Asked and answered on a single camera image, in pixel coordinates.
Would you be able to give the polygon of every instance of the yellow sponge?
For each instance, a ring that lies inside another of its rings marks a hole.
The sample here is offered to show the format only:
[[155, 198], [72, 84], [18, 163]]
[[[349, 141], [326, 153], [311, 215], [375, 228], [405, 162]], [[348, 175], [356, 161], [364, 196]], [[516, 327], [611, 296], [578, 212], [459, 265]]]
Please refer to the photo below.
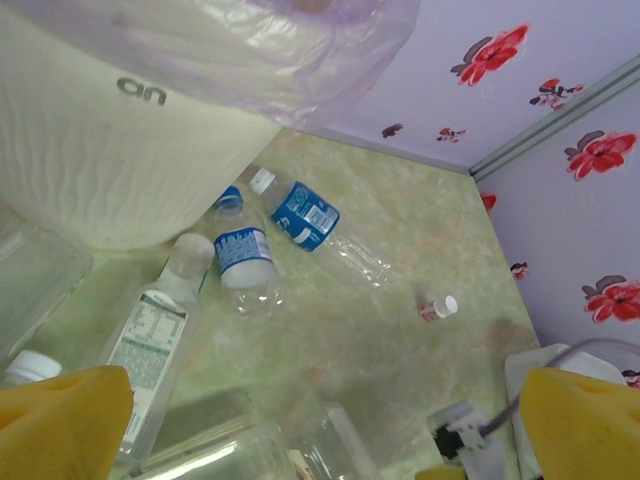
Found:
[[132, 408], [117, 366], [0, 391], [2, 479], [106, 479]]
[[536, 368], [520, 411], [545, 480], [640, 478], [640, 390]]
[[464, 480], [465, 478], [462, 467], [440, 465], [436, 468], [416, 473], [415, 480]]

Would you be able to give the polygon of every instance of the plastic bag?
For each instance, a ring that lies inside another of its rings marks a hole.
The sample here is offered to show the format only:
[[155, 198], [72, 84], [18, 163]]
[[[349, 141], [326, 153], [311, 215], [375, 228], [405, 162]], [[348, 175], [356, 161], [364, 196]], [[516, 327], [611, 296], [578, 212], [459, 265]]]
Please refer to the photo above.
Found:
[[90, 55], [297, 128], [357, 102], [411, 35], [420, 0], [4, 0]]

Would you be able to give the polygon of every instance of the white bottle cap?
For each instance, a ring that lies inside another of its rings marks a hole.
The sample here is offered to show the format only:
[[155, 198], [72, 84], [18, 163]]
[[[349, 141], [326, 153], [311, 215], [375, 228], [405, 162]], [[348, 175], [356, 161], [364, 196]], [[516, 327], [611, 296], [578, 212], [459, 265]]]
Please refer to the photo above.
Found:
[[271, 185], [271, 182], [276, 178], [275, 174], [267, 170], [266, 168], [261, 168], [258, 172], [253, 176], [251, 181], [249, 182], [249, 186], [251, 190], [256, 192], [258, 195], [262, 195], [262, 193]]
[[62, 366], [45, 355], [31, 350], [23, 350], [15, 358], [7, 373], [38, 382], [60, 374]]
[[433, 302], [433, 307], [440, 318], [448, 317], [458, 311], [458, 302], [451, 295]]
[[178, 237], [178, 240], [176, 240], [174, 248], [176, 247], [188, 248], [198, 252], [209, 262], [213, 260], [213, 255], [215, 253], [211, 240], [198, 233], [183, 233]]

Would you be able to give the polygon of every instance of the blue bottle label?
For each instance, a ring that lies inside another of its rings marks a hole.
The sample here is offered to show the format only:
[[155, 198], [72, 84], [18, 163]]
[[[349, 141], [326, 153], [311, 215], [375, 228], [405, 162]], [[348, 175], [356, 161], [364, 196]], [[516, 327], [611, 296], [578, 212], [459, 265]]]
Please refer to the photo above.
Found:
[[340, 212], [303, 183], [296, 182], [271, 218], [308, 252], [318, 248], [340, 221]]
[[247, 260], [263, 259], [273, 263], [267, 236], [259, 228], [242, 228], [223, 233], [213, 242], [220, 273]]

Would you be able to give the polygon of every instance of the wall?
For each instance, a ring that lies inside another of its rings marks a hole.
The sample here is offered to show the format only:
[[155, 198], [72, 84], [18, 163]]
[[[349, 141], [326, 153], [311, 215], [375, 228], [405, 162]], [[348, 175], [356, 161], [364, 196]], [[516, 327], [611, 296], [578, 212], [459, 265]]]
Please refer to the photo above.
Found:
[[638, 18], [633, 0], [425, 0], [374, 88], [321, 135], [471, 167], [640, 53]]
[[[640, 344], [640, 86], [479, 184], [541, 343]], [[640, 388], [640, 357], [595, 349]]]

